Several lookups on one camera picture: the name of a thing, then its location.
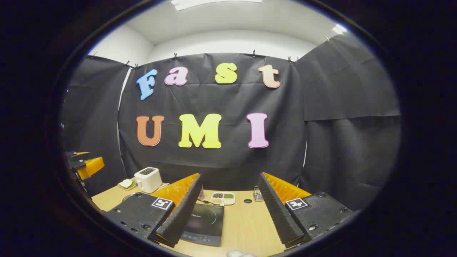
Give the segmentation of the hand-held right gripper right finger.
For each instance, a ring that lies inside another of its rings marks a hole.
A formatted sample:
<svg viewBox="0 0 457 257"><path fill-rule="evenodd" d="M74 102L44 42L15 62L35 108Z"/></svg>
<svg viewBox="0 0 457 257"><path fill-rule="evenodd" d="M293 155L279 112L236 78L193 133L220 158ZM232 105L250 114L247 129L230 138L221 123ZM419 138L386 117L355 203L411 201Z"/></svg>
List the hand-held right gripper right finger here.
<svg viewBox="0 0 457 257"><path fill-rule="evenodd" d="M258 188L286 248L319 238L354 214L326 192L311 194L265 172Z"/></svg>

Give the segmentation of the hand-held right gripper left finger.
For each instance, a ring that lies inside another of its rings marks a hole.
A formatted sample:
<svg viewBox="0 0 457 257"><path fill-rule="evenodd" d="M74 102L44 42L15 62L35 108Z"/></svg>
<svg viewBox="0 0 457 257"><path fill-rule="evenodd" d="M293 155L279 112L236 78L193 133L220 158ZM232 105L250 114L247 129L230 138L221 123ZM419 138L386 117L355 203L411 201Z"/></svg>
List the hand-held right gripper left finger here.
<svg viewBox="0 0 457 257"><path fill-rule="evenodd" d="M153 194L136 192L105 213L124 231L174 247L201 192L201 174L174 182Z"/></svg>

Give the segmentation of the black induction cooktop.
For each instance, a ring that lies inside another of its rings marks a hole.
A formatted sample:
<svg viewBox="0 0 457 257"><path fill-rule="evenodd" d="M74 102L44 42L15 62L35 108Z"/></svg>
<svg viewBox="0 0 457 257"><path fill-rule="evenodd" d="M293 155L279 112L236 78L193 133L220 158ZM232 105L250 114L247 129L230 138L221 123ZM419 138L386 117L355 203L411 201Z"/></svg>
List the black induction cooktop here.
<svg viewBox="0 0 457 257"><path fill-rule="evenodd" d="M221 245L224 206L195 204L181 239L198 244Z"/></svg>

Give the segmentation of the white divided dish with beans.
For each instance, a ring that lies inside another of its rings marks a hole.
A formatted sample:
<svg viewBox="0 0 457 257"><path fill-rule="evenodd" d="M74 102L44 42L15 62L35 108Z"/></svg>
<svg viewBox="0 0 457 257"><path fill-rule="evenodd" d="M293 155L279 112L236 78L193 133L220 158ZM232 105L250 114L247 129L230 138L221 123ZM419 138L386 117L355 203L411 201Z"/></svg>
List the white divided dish with beans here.
<svg viewBox="0 0 457 257"><path fill-rule="evenodd" d="M214 192L209 202L216 205L233 205L235 204L236 197L235 194L232 192Z"/></svg>

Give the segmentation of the white toaster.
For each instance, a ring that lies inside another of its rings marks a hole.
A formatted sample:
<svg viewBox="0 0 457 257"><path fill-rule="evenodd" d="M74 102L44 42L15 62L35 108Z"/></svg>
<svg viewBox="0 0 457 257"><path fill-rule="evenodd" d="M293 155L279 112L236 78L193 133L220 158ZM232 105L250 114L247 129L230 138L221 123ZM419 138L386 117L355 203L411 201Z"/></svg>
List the white toaster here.
<svg viewBox="0 0 457 257"><path fill-rule="evenodd" d="M145 193L155 192L161 185L160 171L155 167L144 168L134 174L139 190Z"/></svg>

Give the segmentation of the black backdrop cloth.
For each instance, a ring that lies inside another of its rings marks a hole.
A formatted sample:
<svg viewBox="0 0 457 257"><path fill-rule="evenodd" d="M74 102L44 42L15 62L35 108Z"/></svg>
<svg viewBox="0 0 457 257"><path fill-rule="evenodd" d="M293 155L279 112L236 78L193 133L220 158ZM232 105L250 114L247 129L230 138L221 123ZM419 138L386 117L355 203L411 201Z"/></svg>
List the black backdrop cloth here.
<svg viewBox="0 0 457 257"><path fill-rule="evenodd" d="M194 54L130 70L86 57L67 85L64 151L103 158L90 196L155 167L173 183L246 191L262 172L352 210L393 169L401 119L393 84L359 39L337 35L296 63Z"/></svg>

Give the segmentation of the long ceiling light panel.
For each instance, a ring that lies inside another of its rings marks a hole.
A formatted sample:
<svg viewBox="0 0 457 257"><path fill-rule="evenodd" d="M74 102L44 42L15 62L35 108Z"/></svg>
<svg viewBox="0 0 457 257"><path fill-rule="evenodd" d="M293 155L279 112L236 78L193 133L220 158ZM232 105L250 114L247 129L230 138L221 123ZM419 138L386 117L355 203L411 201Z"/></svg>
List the long ceiling light panel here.
<svg viewBox="0 0 457 257"><path fill-rule="evenodd" d="M248 2L248 3L262 3L262 0L170 0L171 4L177 11L197 7L199 5L207 5L220 2Z"/></svg>

